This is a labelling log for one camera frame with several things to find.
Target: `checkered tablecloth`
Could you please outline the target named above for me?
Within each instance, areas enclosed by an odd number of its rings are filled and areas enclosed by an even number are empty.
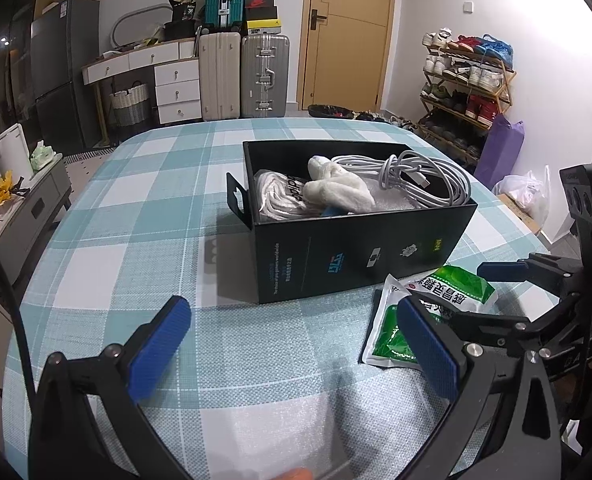
[[[374,290],[255,303],[249,231],[229,211],[225,174],[244,182],[244,140],[404,142],[389,124],[311,118],[220,121],[161,128],[128,140],[99,168],[54,233],[21,311],[38,384],[42,364],[124,342],[172,294],[193,307],[191,330],[143,410],[197,480],[268,479],[295,466],[317,478],[394,478],[444,410],[421,372],[359,364]],[[449,263],[543,251],[481,184],[478,209]],[[497,284],[493,311],[534,319],[556,300],[528,284]],[[132,468],[100,402],[116,462]],[[30,412],[16,341],[3,396],[7,459],[26,478]],[[461,458],[461,465],[471,460]]]

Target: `blue logo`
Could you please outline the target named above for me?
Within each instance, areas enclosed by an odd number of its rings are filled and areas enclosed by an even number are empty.
[[[329,269],[327,270],[327,272],[333,272],[334,274],[339,273],[340,269],[343,267],[344,260],[344,253],[338,253],[335,256],[332,256],[332,261],[329,263]]]

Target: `white cable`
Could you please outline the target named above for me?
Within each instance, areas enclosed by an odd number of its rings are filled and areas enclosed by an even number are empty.
[[[381,189],[399,188],[420,207],[448,207],[463,205],[471,197],[471,183],[462,168],[453,162],[431,158],[412,150],[402,152],[398,157],[378,160],[363,155],[339,155],[332,162],[362,178],[371,178],[380,183]],[[403,177],[403,173],[416,184]],[[441,198],[425,191],[429,186],[426,176],[441,178],[448,192],[448,198]]]
[[[260,213],[274,220],[295,220],[320,216],[322,209],[302,196],[303,184],[298,180],[264,171],[256,174],[257,195],[261,199]]]

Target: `wooden door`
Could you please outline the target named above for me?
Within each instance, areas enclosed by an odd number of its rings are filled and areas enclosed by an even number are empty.
[[[377,110],[390,0],[311,0],[302,107]]]

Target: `silver suitcase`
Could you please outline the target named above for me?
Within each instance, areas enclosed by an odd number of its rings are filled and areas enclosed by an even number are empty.
[[[284,117],[289,38],[280,34],[250,34],[243,38],[241,56],[241,116]]]
[[[217,32],[199,38],[202,119],[240,117],[240,34]]]

